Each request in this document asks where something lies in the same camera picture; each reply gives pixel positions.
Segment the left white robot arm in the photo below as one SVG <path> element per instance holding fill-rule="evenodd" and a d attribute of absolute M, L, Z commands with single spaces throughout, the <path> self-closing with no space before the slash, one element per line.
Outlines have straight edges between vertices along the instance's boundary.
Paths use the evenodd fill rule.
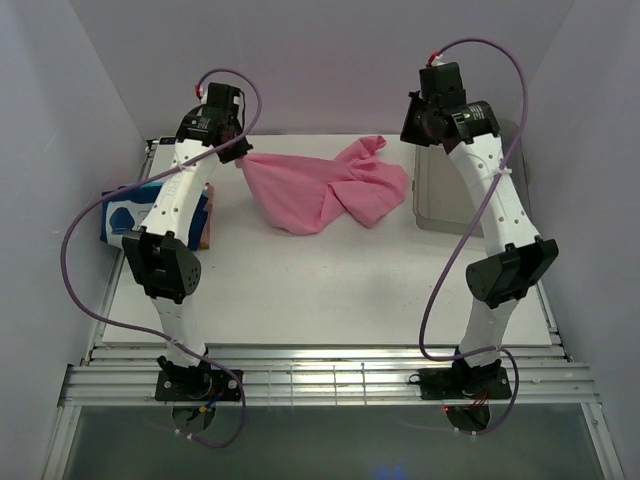
<path fill-rule="evenodd" d="M 161 368 L 179 372 L 178 388 L 190 399 L 205 397 L 212 376 L 201 368 L 207 348 L 197 332 L 191 295 L 201 278 L 201 263 L 189 250 L 189 231 L 208 179 L 216 166 L 243 157 L 251 149 L 241 139 L 217 154 L 187 162 L 242 133 L 244 93 L 211 83 L 199 91 L 201 104 L 189 111 L 175 135 L 171 166 L 150 212 L 122 238 L 134 280 L 150 298 L 168 337 Z"/>

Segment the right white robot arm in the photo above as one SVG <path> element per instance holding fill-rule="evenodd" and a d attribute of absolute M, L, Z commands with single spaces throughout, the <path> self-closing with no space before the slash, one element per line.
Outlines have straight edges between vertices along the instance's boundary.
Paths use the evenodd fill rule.
<path fill-rule="evenodd" d="M 401 139 L 444 148 L 476 210 L 471 226 L 481 228 L 485 243 L 485 258 L 465 272 L 473 296 L 465 334 L 439 376 L 458 394 L 474 397 L 497 379 L 508 322 L 559 249 L 525 212 L 504 164 L 498 120 L 487 102 L 468 101 L 458 64 L 433 59 L 419 76 L 421 89 L 410 95 Z"/>

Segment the pink t shirt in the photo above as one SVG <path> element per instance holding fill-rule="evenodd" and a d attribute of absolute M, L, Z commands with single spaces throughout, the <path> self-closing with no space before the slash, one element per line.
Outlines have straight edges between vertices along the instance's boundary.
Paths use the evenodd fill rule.
<path fill-rule="evenodd" d="M 347 213 L 366 228 L 401 205 L 409 177 L 381 160 L 380 135 L 357 139 L 332 159 L 253 153 L 237 160 L 267 223 L 304 236 L 321 232 Z"/>

